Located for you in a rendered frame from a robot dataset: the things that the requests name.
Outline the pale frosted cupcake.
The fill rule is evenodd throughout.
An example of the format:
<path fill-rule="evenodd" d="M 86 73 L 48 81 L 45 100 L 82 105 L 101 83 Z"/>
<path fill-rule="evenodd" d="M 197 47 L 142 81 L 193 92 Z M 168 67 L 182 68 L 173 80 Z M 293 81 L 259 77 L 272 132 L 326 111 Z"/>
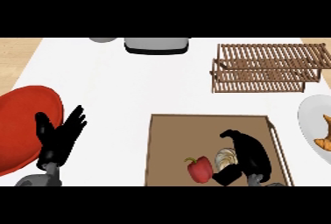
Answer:
<path fill-rule="evenodd" d="M 215 157 L 215 165 L 216 170 L 221 172 L 228 165 L 237 165 L 238 158 L 234 148 L 224 148 L 219 150 L 216 157 Z"/>

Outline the white round plate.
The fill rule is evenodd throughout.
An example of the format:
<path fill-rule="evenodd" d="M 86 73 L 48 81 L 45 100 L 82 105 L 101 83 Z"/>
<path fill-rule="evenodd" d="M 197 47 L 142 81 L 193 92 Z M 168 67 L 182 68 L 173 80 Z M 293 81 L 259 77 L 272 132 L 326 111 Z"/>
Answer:
<path fill-rule="evenodd" d="M 315 140 L 324 138 L 329 133 L 324 115 L 331 116 L 331 96 L 317 94 L 301 103 L 298 120 L 305 140 L 318 156 L 331 164 L 331 151 L 321 149 L 315 144 Z"/>

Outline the grey and black appliance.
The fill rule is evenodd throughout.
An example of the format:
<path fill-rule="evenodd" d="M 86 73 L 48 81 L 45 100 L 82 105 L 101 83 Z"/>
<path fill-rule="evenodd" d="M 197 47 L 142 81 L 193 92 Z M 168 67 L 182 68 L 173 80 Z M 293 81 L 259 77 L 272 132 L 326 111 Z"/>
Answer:
<path fill-rule="evenodd" d="M 125 38 L 129 53 L 148 55 L 182 54 L 190 49 L 188 38 Z"/>

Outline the golden croissant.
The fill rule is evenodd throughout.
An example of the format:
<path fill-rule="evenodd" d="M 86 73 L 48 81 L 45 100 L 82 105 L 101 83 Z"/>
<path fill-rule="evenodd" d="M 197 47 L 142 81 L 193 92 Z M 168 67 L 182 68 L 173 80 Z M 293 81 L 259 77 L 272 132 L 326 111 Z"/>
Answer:
<path fill-rule="evenodd" d="M 331 151 L 331 116 L 324 115 L 324 118 L 326 118 L 326 122 L 327 122 L 329 133 L 324 138 L 318 138 L 315 140 L 315 144 L 326 151 Z"/>

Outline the brown wooden tray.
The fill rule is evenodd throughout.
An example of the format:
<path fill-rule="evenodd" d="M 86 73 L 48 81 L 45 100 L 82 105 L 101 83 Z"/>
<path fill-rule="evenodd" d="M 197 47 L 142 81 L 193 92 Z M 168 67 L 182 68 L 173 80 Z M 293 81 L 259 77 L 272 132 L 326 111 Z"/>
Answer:
<path fill-rule="evenodd" d="M 255 137 L 272 164 L 271 183 L 295 184 L 275 126 L 265 115 L 154 115 L 150 121 L 147 186 L 197 186 L 188 172 L 191 158 L 215 159 L 234 146 L 227 130 Z"/>

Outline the red round plate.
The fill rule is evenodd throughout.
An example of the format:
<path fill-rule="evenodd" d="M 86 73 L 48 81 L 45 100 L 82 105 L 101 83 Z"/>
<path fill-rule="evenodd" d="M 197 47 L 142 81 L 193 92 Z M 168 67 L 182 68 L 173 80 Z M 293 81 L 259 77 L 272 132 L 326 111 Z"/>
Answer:
<path fill-rule="evenodd" d="M 55 127 L 63 124 L 64 105 L 52 88 L 27 86 L 0 96 L 0 177 L 39 157 L 38 112 L 46 113 Z"/>

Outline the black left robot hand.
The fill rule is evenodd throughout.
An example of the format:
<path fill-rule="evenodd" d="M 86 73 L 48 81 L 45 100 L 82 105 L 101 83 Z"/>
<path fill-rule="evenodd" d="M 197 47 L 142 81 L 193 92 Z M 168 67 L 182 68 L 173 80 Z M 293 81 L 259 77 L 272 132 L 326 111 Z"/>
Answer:
<path fill-rule="evenodd" d="M 55 163 L 61 167 L 74 148 L 80 133 L 88 125 L 83 107 L 77 106 L 66 122 L 55 127 L 48 115 L 43 112 L 36 113 L 36 135 L 42 143 L 38 168 L 48 169 L 48 164 Z"/>

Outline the red bell pepper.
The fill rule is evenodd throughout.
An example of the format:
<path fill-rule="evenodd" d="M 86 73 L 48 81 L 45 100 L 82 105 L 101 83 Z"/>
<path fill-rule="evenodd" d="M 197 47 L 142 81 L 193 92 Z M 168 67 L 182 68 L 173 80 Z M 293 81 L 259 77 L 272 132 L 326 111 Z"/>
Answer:
<path fill-rule="evenodd" d="M 191 161 L 188 165 L 188 172 L 191 178 L 197 183 L 207 183 L 213 177 L 213 165 L 207 157 L 200 157 L 199 159 L 188 157 L 185 162 Z"/>

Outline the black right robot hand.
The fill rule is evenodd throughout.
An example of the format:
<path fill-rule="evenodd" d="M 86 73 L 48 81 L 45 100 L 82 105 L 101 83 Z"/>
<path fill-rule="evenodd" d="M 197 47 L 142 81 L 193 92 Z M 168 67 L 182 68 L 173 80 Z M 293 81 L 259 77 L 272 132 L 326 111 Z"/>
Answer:
<path fill-rule="evenodd" d="M 240 132 L 228 129 L 221 138 L 233 139 L 234 149 L 238 158 L 238 164 L 230 164 L 222 171 L 212 175 L 215 181 L 228 186 L 243 175 L 264 174 L 262 183 L 271 179 L 272 165 L 259 140 Z"/>

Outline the brown wooden tiered shelf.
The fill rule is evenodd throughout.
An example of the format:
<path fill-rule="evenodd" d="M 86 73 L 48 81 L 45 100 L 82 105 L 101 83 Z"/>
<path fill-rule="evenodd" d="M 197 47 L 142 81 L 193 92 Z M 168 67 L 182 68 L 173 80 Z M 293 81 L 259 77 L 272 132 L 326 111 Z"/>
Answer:
<path fill-rule="evenodd" d="M 212 60 L 215 93 L 281 93 L 306 90 L 331 69 L 327 44 L 219 44 Z"/>

